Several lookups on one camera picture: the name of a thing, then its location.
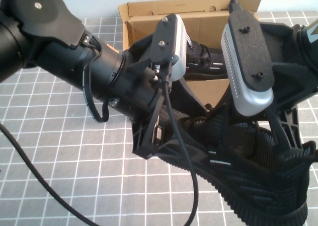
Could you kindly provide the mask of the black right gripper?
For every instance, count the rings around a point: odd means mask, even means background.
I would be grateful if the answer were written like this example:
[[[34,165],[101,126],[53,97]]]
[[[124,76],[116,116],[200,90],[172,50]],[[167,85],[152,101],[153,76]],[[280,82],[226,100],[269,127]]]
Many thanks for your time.
[[[268,122],[276,149],[301,150],[296,105],[318,92],[318,23],[260,26],[273,62],[274,105],[268,107]],[[237,116],[230,84],[214,108],[214,116],[218,115]]]

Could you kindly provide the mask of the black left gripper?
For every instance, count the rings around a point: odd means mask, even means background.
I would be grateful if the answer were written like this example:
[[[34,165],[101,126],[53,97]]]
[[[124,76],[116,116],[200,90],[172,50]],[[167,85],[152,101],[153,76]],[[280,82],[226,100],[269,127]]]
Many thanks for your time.
[[[116,110],[130,119],[147,116],[157,98],[155,71],[151,68],[152,36],[135,42],[116,58]],[[137,156],[149,159],[157,154],[161,143],[159,113],[164,102],[160,96],[152,113],[132,123],[133,150]],[[186,115],[206,115],[207,109],[195,96],[184,78],[172,83],[172,107]]]

